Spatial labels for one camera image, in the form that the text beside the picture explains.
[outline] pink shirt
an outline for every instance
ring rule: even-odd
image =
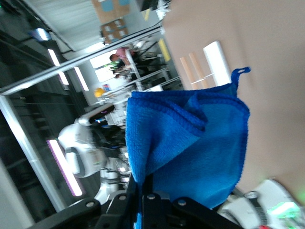
[[[116,55],[120,58],[120,59],[126,59],[126,50],[128,48],[119,48],[117,51],[116,51]],[[134,55],[134,51],[133,50],[130,50],[130,54],[133,56]]]

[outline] screw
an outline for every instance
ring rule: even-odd
[[[119,197],[119,200],[125,200],[125,199],[126,199],[126,196],[124,196],[124,195]]]
[[[186,205],[186,202],[185,202],[183,199],[180,199],[180,200],[178,200],[178,204],[179,204],[180,206],[185,206],[185,205]]]
[[[149,194],[149,195],[147,196],[147,198],[148,198],[148,199],[155,199],[155,196],[154,196],[154,194]]]
[[[89,202],[86,204],[86,207],[91,208],[94,205],[94,202]]]

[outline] blue towel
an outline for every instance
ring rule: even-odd
[[[248,137],[247,106],[237,98],[241,73],[232,82],[194,91],[134,92],[127,104],[130,166],[141,187],[171,200],[190,197],[208,208],[223,203],[240,179]]]

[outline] wooden stick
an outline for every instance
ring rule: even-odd
[[[202,70],[202,68],[201,68],[201,66],[199,64],[199,60],[197,58],[197,55],[194,52],[191,52],[191,53],[189,53],[189,56],[191,58],[191,61],[193,63],[193,66],[194,66],[194,68],[196,70],[196,73],[197,73],[199,79],[203,79],[205,77],[205,75],[204,75],[203,70]],[[202,80],[201,84],[202,84],[204,89],[205,88],[209,88],[209,85],[208,85],[206,80]]]
[[[191,86],[192,86],[192,89],[193,89],[193,90],[199,89],[197,83],[192,84],[192,83],[195,82],[196,80],[195,80],[195,77],[194,77],[194,75],[193,75],[193,72],[192,72],[192,70],[191,70],[191,68],[190,68],[190,65],[189,65],[187,59],[186,59],[185,57],[181,57],[181,58],[180,58],[180,61],[181,61],[182,66],[183,66],[183,68],[184,68],[184,70],[185,70],[185,72],[186,72],[187,78],[188,78],[189,81],[190,81],[190,84],[191,84]]]

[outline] green light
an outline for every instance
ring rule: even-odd
[[[268,210],[268,214],[277,216],[280,219],[294,218],[300,211],[298,205],[294,202],[282,202]]]

